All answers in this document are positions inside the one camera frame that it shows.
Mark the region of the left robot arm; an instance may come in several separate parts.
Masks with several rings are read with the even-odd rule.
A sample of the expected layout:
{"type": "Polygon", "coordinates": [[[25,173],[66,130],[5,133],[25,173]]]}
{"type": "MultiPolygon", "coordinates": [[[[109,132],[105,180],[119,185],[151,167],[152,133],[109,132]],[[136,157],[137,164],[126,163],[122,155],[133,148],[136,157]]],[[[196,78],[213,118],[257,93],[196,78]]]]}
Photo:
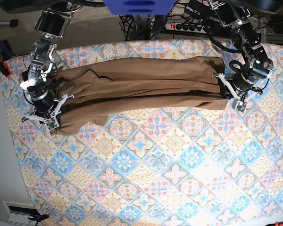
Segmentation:
{"type": "Polygon", "coordinates": [[[274,65],[268,58],[259,36],[249,22],[251,13],[246,8],[238,10],[229,0],[209,0],[210,9],[217,16],[224,28],[231,29],[231,41],[234,49],[229,49],[216,41],[208,25],[205,31],[213,44],[221,50],[241,54],[244,62],[237,60],[229,62],[233,73],[213,73],[220,83],[221,95],[225,99],[232,99],[232,108],[239,112],[245,112],[247,103],[256,94],[262,94],[263,89],[255,85],[262,80],[269,80],[274,65]]]}

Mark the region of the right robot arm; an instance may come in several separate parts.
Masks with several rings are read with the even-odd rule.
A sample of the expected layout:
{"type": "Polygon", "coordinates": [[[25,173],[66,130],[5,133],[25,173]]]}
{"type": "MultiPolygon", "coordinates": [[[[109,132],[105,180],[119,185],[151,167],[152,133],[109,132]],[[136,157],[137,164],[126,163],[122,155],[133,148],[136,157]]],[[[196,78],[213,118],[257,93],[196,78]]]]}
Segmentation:
{"type": "Polygon", "coordinates": [[[61,38],[64,30],[73,17],[71,11],[57,11],[46,9],[42,12],[35,29],[41,37],[31,49],[31,63],[27,71],[19,77],[19,86],[24,93],[26,101],[33,106],[33,111],[25,113],[23,121],[39,121],[48,131],[60,127],[59,116],[62,105],[73,95],[58,93],[60,84],[67,81],[65,78],[57,79],[58,67],[54,59],[54,50],[57,45],[54,38],[61,38]]]}

